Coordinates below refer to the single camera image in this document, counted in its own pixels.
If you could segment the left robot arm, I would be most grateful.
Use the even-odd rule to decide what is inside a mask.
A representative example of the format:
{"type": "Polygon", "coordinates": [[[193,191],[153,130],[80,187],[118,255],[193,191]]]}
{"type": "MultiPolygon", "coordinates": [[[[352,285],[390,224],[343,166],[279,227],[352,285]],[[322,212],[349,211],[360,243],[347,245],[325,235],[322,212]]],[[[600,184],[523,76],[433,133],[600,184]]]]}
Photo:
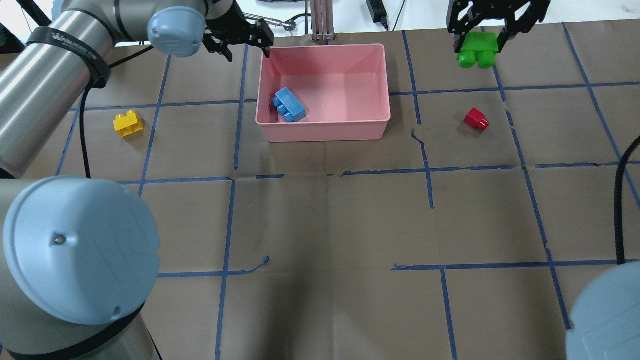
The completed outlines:
{"type": "Polygon", "coordinates": [[[185,58],[204,45],[269,55],[274,33],[235,0],[64,0],[1,75],[1,344],[18,360],[160,360],[142,319],[160,260],[146,203],[84,177],[23,180],[58,125],[105,88],[118,43],[185,58]]]}

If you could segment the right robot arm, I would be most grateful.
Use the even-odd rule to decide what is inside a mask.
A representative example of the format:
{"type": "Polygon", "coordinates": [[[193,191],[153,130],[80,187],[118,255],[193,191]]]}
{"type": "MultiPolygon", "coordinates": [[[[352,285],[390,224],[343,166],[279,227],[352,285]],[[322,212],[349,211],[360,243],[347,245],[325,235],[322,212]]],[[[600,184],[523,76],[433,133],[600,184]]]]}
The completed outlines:
{"type": "MultiPolygon", "coordinates": [[[[462,68],[491,68],[506,43],[530,32],[546,18],[548,0],[451,0],[446,29],[454,35],[455,58],[462,68]]],[[[622,155],[614,177],[615,268],[591,281],[570,312],[566,332],[569,360],[637,360],[639,358],[639,263],[628,262],[624,242],[623,182],[634,139],[622,155]]]]}

